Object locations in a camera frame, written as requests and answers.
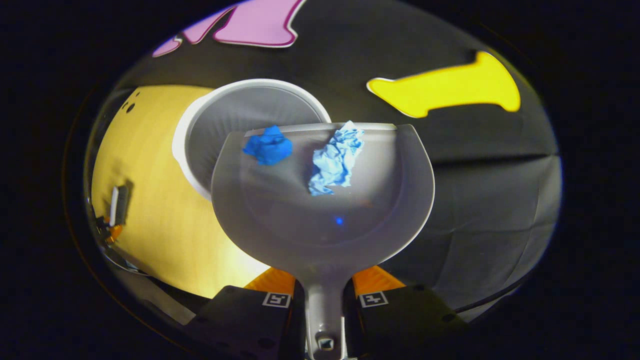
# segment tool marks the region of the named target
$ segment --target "dark background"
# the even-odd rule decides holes
[[[99,81],[115,80],[155,45],[229,3],[4,5],[9,7],[2,11],[9,111],[3,133],[13,170],[5,172],[10,216],[4,227],[3,293],[9,316],[3,316],[3,339],[9,337],[0,345],[8,354],[0,357],[188,358],[129,315],[87,271],[65,224],[62,157],[74,115]],[[525,286],[452,353],[545,359],[637,355],[631,331],[637,325],[631,304],[640,304],[631,286],[638,250],[631,224],[637,180],[629,161],[638,129],[631,46],[637,38],[632,28],[637,2],[411,3],[498,51],[522,56],[508,58],[543,98],[556,100],[549,112],[563,159],[564,206],[545,257]]]

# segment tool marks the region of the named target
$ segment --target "wooden table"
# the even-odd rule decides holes
[[[226,285],[245,286],[269,268],[227,238],[211,203],[191,187],[173,158],[173,133],[182,113],[211,91],[180,85],[136,89],[106,131],[92,184],[98,217],[108,215],[114,186],[132,184],[116,251],[167,284],[209,298]]]

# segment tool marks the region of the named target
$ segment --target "blue crumpled paper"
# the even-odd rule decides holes
[[[351,186],[351,169],[364,145],[362,134],[364,130],[348,121],[323,149],[314,151],[314,172],[308,185],[311,195],[333,194],[327,186]]]
[[[277,126],[267,127],[263,135],[253,135],[242,151],[255,156],[260,165],[275,165],[293,150],[291,140],[284,137]]]

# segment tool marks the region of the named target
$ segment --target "pink sticker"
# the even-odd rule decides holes
[[[197,44],[204,39],[204,36],[211,30],[211,28],[223,17],[229,10],[233,9],[234,6],[222,9],[217,13],[211,15],[210,17],[200,20],[190,27],[186,28],[182,33],[184,37],[189,40],[192,44]]]
[[[228,44],[291,46],[298,34],[291,21],[305,0],[251,0],[236,6],[213,38]]]
[[[182,44],[182,39],[179,38],[178,35],[176,35],[173,38],[169,39],[164,44],[160,45],[154,51],[154,53],[151,54],[151,56],[154,57],[154,58],[157,58],[158,56],[162,56],[164,54],[168,54],[168,53],[176,50],[178,47],[180,47],[180,44]]]

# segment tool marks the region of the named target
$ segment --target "white dustpan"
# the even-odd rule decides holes
[[[293,153],[274,166],[258,165],[242,152],[251,135],[263,130],[230,133],[211,180],[213,207],[227,236],[304,287],[308,351],[315,360],[345,356],[344,286],[413,240],[435,191],[431,163],[413,126],[356,123],[364,130],[364,146],[351,186],[311,196],[313,151],[342,125],[281,127]]]

